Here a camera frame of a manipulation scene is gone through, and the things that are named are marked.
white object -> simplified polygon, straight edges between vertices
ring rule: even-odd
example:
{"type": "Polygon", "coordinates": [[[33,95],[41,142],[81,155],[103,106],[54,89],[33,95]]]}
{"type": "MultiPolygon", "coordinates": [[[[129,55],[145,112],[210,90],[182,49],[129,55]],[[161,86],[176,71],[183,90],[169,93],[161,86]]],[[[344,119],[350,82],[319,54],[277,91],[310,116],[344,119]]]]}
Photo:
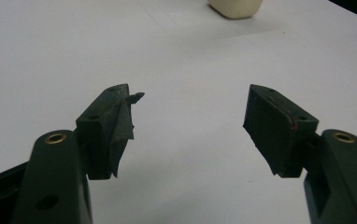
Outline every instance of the white object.
{"type": "Polygon", "coordinates": [[[208,0],[208,3],[228,19],[243,19],[258,12],[263,0],[208,0]]]}

small hole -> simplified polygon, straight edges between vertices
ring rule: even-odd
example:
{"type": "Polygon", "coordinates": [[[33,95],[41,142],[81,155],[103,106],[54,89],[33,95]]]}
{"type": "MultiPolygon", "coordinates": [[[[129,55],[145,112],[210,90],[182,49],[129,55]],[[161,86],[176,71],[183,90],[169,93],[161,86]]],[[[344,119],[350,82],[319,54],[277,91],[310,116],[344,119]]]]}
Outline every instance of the small hole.
{"type": "Polygon", "coordinates": [[[335,133],[334,137],[344,143],[354,143],[354,138],[346,133],[335,133]]]}
{"type": "Polygon", "coordinates": [[[59,197],[57,195],[48,195],[36,203],[36,209],[39,211],[47,211],[54,207],[59,202],[59,197]]]}
{"type": "Polygon", "coordinates": [[[89,117],[89,119],[93,119],[93,120],[99,119],[99,116],[97,116],[97,115],[92,115],[92,116],[89,117]]]}
{"type": "Polygon", "coordinates": [[[57,143],[61,143],[65,140],[65,138],[67,137],[67,135],[65,133],[55,133],[52,134],[50,136],[48,136],[45,139],[45,143],[46,144],[57,144],[57,143]]]}

white table surface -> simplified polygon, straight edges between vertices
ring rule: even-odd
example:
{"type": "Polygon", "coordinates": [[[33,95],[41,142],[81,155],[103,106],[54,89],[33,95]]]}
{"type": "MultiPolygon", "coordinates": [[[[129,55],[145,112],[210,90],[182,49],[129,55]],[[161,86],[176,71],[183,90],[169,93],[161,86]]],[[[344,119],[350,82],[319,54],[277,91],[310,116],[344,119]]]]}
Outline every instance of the white table surface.
{"type": "Polygon", "coordinates": [[[273,176],[242,128],[249,85],[318,133],[357,135],[357,15],[327,0],[264,0],[241,21],[206,0],[0,1],[0,172],[121,83],[146,95],[119,178],[90,182],[94,223],[309,223],[306,172],[273,176]]]}

white background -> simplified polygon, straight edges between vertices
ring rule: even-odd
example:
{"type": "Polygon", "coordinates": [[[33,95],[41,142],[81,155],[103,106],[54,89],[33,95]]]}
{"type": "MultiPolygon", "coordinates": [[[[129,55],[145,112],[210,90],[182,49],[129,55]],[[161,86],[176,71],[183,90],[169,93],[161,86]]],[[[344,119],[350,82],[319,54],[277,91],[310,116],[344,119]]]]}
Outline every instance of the white background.
{"type": "Polygon", "coordinates": [[[249,85],[357,135],[357,16],[327,0],[264,0],[241,21],[206,0],[0,1],[0,172],[121,83],[146,95],[119,178],[90,182],[94,223],[309,223],[306,172],[272,176],[242,128],[249,85]]]}

screw hole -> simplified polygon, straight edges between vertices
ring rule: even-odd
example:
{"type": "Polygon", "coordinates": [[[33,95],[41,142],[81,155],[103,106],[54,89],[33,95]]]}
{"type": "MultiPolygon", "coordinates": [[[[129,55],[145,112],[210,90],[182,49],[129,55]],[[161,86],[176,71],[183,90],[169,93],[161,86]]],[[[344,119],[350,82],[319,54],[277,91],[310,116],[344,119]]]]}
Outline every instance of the screw hole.
{"type": "Polygon", "coordinates": [[[57,195],[51,194],[41,199],[36,203],[36,209],[39,211],[47,211],[54,207],[59,202],[57,195]]]}
{"type": "Polygon", "coordinates": [[[92,120],[99,119],[99,116],[97,116],[97,115],[92,115],[92,116],[89,117],[89,119],[92,119],[92,120]]]}
{"type": "Polygon", "coordinates": [[[57,144],[57,143],[61,143],[65,140],[65,138],[67,137],[67,135],[65,133],[55,133],[55,134],[51,134],[50,136],[48,136],[45,139],[45,143],[46,144],[57,144]]]}
{"type": "Polygon", "coordinates": [[[335,133],[334,137],[344,143],[354,143],[354,138],[346,133],[335,133]]]}

